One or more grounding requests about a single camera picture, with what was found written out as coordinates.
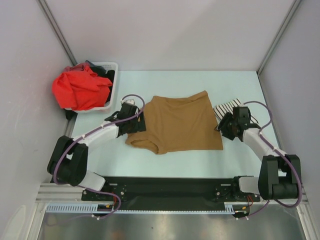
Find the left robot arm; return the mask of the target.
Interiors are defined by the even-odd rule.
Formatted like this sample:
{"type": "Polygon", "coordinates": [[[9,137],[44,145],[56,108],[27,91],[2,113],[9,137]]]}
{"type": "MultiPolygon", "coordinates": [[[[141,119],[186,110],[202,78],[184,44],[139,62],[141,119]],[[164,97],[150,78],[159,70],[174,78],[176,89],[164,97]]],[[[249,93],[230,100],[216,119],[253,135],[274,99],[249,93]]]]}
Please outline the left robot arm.
{"type": "Polygon", "coordinates": [[[61,136],[54,147],[47,172],[57,185],[91,189],[98,199],[105,200],[110,196],[111,188],[105,184],[103,176],[88,170],[89,154],[110,140],[144,131],[144,110],[124,102],[119,111],[91,131],[74,138],[61,136]]]}

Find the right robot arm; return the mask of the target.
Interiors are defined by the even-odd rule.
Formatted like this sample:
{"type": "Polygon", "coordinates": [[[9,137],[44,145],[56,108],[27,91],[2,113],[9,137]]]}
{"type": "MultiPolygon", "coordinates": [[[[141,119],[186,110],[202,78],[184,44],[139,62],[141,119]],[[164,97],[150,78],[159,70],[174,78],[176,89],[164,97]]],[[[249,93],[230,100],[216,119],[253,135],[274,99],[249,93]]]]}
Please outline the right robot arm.
{"type": "Polygon", "coordinates": [[[238,138],[246,144],[261,161],[259,176],[239,176],[237,184],[230,188],[231,196],[242,201],[248,194],[264,200],[302,198],[301,162],[297,155],[287,154],[273,146],[252,122],[251,112],[246,106],[236,106],[232,111],[219,115],[220,122],[215,130],[229,140],[238,138]]]}

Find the aluminium corner post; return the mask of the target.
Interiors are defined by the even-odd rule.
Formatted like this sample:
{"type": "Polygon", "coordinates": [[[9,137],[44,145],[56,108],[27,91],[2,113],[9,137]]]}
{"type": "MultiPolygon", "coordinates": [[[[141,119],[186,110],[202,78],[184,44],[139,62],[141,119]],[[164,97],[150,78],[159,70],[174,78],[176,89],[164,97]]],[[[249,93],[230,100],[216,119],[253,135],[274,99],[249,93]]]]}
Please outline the aluminium corner post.
{"type": "Polygon", "coordinates": [[[45,18],[47,19],[53,33],[55,34],[57,40],[59,41],[63,51],[65,52],[67,58],[69,59],[70,63],[75,66],[78,64],[48,2],[46,0],[37,0],[36,1],[42,10],[45,18]]]}
{"type": "Polygon", "coordinates": [[[303,0],[294,0],[286,13],[282,23],[280,24],[280,27],[278,28],[275,37],[273,38],[269,48],[267,49],[261,63],[259,64],[256,73],[257,76],[260,77],[260,75],[263,73],[265,67],[267,66],[268,62],[271,60],[274,52],[276,51],[276,48],[278,47],[279,43],[281,42],[282,38],[284,37],[288,27],[290,26],[293,18],[295,17],[296,13],[298,12],[300,6],[302,5],[304,1],[303,0]]]}

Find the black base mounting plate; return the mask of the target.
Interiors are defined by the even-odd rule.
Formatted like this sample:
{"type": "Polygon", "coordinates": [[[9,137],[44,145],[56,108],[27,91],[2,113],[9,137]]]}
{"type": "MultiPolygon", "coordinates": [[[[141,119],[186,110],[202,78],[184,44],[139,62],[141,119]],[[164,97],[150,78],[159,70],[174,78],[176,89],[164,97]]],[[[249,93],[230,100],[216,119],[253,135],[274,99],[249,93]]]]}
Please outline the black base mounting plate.
{"type": "Polygon", "coordinates": [[[129,211],[215,211],[225,203],[258,203],[254,193],[240,191],[238,178],[105,177],[101,193],[83,191],[81,199],[112,201],[120,197],[121,210],[129,211]]]}

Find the red garment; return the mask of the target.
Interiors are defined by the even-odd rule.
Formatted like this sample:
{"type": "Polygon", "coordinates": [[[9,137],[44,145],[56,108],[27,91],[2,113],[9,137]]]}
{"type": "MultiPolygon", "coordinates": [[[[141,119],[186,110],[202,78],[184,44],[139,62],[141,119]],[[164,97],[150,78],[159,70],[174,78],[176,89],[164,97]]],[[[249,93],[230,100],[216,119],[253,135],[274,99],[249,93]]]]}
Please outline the red garment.
{"type": "Polygon", "coordinates": [[[52,83],[52,93],[62,109],[89,110],[105,105],[112,85],[110,79],[80,63],[63,70],[52,83]]]}

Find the aluminium frame rail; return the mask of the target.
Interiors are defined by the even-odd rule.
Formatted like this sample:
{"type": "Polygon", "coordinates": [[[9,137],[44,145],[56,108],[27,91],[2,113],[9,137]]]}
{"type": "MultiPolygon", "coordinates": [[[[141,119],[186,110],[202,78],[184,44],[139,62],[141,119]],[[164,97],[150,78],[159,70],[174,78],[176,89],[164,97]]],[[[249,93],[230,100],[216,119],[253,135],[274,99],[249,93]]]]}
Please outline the aluminium frame rail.
{"type": "MultiPolygon", "coordinates": [[[[70,185],[57,185],[55,183],[42,183],[35,198],[35,203],[91,203],[82,201],[83,189],[70,185]]],[[[287,205],[293,205],[296,199],[280,200],[287,205]]],[[[304,188],[302,188],[302,205],[309,204],[304,188]]]]}

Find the black white striped tank top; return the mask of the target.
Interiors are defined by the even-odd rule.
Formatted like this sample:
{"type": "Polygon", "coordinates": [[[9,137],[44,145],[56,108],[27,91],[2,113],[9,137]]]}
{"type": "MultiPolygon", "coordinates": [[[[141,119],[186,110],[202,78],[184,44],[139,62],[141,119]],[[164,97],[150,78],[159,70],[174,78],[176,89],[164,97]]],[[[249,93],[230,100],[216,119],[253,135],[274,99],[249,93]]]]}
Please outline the black white striped tank top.
{"type": "Polygon", "coordinates": [[[213,108],[213,112],[217,118],[217,122],[220,123],[226,113],[233,114],[233,108],[244,107],[244,106],[245,105],[238,98],[235,98],[235,99],[232,99],[226,103],[217,104],[213,108]]]}

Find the white plastic laundry basket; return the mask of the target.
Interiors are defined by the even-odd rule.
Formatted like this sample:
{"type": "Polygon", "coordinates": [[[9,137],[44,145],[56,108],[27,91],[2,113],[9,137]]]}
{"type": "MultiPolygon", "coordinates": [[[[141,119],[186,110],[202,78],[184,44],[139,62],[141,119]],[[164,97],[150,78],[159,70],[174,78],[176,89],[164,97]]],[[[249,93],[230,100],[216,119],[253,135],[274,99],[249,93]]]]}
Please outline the white plastic laundry basket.
{"type": "Polygon", "coordinates": [[[109,113],[112,109],[112,106],[115,102],[115,95],[116,95],[116,87],[117,87],[117,79],[118,79],[118,64],[116,62],[112,61],[91,61],[96,66],[102,66],[106,70],[114,70],[115,75],[114,78],[110,79],[112,82],[112,86],[110,89],[109,96],[107,98],[107,101],[105,102],[104,106],[101,107],[93,107],[88,110],[73,110],[73,112],[77,114],[88,114],[93,112],[101,112],[101,113],[109,113]]]}

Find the dark blue garment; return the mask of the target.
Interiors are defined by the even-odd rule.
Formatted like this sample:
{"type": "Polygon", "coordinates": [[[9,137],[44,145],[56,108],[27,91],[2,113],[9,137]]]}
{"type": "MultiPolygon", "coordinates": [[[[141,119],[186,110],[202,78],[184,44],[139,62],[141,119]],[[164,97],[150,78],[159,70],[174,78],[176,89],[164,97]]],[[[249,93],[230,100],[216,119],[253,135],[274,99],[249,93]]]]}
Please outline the dark blue garment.
{"type": "Polygon", "coordinates": [[[92,63],[91,61],[89,60],[86,60],[85,63],[90,67],[90,68],[95,68],[96,65],[94,63],[92,63]]]}

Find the black garment in basket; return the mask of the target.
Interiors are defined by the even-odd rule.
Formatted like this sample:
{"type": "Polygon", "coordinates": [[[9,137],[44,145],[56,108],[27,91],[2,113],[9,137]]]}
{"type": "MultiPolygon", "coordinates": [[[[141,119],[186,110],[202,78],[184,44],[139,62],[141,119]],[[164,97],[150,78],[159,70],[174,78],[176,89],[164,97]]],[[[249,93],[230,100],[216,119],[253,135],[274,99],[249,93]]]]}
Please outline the black garment in basket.
{"type": "Polygon", "coordinates": [[[113,79],[115,77],[115,71],[114,70],[106,70],[102,66],[91,66],[90,69],[96,73],[99,77],[113,79]]]}

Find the tan brown garment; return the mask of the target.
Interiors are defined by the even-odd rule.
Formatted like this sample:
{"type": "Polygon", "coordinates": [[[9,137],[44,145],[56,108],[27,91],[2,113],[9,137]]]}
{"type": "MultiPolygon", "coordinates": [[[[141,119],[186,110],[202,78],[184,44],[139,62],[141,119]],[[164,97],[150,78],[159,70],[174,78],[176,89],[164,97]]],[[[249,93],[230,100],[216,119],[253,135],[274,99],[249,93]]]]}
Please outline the tan brown garment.
{"type": "Polygon", "coordinates": [[[191,150],[223,150],[221,134],[207,91],[189,97],[154,96],[143,110],[145,131],[125,143],[156,155],[191,150]]]}

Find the left aluminium corner post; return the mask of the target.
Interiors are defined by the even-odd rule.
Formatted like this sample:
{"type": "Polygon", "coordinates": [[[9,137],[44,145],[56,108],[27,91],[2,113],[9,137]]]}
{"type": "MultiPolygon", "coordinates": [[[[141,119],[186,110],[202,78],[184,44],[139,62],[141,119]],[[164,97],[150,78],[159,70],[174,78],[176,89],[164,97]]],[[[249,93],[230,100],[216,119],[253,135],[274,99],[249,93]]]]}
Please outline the left aluminium corner post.
{"type": "Polygon", "coordinates": [[[63,51],[65,52],[67,58],[69,59],[70,63],[75,66],[78,64],[48,2],[46,0],[37,0],[36,1],[42,10],[45,18],[47,19],[53,33],[55,34],[57,40],[59,41],[63,51]]]}

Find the right aluminium corner post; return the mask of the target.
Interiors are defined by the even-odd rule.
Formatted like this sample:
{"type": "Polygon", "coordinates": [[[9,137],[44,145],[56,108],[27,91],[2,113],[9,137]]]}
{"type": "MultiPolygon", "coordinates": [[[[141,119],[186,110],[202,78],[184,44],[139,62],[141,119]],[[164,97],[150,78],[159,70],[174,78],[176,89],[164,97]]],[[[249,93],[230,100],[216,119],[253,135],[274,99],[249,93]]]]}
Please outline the right aluminium corner post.
{"type": "Polygon", "coordinates": [[[294,0],[286,13],[282,23],[280,24],[280,27],[278,28],[275,37],[273,38],[269,48],[267,49],[261,63],[259,64],[256,73],[257,76],[260,77],[260,75],[263,73],[265,67],[267,66],[268,62],[271,60],[274,52],[276,51],[276,48],[278,47],[279,43],[281,42],[282,38],[284,37],[288,27],[290,26],[293,18],[295,17],[296,13],[298,12],[300,6],[302,5],[304,1],[303,0],[294,0]]]}

